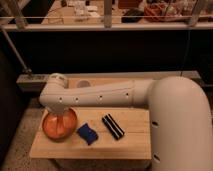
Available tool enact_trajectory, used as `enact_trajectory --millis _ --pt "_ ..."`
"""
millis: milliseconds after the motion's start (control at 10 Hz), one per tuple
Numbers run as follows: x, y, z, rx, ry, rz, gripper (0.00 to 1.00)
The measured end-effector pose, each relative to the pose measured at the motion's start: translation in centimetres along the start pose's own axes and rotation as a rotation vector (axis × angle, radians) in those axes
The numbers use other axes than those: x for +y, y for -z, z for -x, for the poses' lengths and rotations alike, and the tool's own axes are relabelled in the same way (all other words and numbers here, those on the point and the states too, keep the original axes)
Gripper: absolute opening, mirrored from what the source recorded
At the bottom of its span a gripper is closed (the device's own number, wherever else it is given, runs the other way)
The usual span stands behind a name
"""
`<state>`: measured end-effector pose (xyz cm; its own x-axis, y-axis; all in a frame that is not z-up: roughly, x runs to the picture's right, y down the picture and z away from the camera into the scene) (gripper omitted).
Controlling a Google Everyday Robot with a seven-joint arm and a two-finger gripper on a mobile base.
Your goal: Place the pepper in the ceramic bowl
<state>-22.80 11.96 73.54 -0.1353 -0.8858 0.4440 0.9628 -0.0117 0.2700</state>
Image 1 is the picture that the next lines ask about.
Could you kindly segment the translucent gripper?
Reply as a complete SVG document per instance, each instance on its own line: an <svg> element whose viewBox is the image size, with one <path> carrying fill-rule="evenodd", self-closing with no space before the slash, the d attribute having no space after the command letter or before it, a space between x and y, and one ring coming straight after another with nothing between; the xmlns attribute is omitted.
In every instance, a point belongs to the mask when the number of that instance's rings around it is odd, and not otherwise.
<svg viewBox="0 0 213 171"><path fill-rule="evenodd" d="M55 130L57 133L65 133L66 127L64 125L64 116L63 115L57 115L56 116L56 126Z"/></svg>

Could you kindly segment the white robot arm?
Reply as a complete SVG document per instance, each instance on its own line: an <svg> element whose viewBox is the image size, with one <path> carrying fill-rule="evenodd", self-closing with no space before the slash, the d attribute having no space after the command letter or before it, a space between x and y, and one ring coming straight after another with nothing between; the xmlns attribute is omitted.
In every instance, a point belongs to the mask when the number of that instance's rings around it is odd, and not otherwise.
<svg viewBox="0 0 213 171"><path fill-rule="evenodd" d="M70 89L49 76L40 95L48 111L77 107L142 107L150 113L152 171L213 171L213 123L208 98L193 80L170 76Z"/></svg>

